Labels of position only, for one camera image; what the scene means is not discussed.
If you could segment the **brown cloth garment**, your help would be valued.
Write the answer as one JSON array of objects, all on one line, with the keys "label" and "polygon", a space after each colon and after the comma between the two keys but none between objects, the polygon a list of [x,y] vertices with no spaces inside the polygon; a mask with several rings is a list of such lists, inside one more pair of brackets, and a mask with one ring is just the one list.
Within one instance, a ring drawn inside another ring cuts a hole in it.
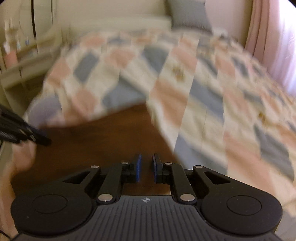
[{"label": "brown cloth garment", "polygon": [[25,148],[14,151],[18,167],[10,178],[14,195],[85,170],[92,165],[109,167],[132,161],[142,155],[140,182],[125,185],[125,195],[162,195],[170,188],[154,182],[151,168],[153,154],[175,163],[171,149],[158,129],[152,125],[145,104],[112,113],[87,123],[67,127],[44,128],[51,138],[50,146],[33,145],[25,156]]}]

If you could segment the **pink cup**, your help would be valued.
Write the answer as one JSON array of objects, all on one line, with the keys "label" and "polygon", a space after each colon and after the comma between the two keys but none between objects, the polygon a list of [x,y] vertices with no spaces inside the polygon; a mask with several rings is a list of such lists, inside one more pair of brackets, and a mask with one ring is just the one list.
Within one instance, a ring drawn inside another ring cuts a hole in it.
[{"label": "pink cup", "polygon": [[4,62],[7,69],[12,68],[13,66],[16,66],[18,64],[16,51],[11,51],[10,53],[6,54],[4,56]]}]

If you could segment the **cream vanity dresser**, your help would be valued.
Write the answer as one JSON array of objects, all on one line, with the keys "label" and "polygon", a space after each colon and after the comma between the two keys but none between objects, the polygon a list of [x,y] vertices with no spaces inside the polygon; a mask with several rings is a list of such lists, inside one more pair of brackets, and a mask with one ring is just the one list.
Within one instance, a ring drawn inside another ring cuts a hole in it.
[{"label": "cream vanity dresser", "polygon": [[16,51],[17,63],[1,73],[3,89],[8,90],[44,75],[60,55],[61,45],[61,28],[54,25],[45,35]]}]

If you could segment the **patchwork checkered quilt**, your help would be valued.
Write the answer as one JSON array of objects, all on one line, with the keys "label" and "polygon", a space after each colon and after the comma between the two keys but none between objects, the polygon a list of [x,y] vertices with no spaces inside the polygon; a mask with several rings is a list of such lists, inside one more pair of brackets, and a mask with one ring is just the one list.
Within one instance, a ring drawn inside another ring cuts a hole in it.
[{"label": "patchwork checkered quilt", "polygon": [[228,39],[89,33],[56,61],[25,119],[67,127],[139,104],[184,168],[203,165],[295,207],[295,98]]}]

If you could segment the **round vanity mirror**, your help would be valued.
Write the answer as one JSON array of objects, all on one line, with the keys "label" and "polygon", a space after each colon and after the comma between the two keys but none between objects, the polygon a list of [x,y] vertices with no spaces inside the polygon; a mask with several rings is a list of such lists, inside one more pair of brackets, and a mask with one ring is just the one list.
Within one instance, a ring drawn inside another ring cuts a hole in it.
[{"label": "round vanity mirror", "polygon": [[54,25],[56,9],[55,0],[22,1],[18,17],[24,36],[29,39],[45,36]]}]

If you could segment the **pink window curtain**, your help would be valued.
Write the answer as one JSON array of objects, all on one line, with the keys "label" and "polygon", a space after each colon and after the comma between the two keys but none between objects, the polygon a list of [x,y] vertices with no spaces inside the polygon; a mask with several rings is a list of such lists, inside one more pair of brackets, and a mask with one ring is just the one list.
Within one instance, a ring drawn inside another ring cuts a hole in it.
[{"label": "pink window curtain", "polygon": [[253,1],[245,49],[295,96],[295,6],[290,1]]}]

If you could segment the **grey striped pillow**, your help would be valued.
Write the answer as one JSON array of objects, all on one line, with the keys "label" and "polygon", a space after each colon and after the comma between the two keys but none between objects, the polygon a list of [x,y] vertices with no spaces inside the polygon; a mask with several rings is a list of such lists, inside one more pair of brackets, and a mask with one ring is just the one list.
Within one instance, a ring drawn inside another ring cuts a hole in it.
[{"label": "grey striped pillow", "polygon": [[170,0],[168,6],[171,13],[173,29],[196,29],[212,32],[212,25],[206,12],[206,1]]}]

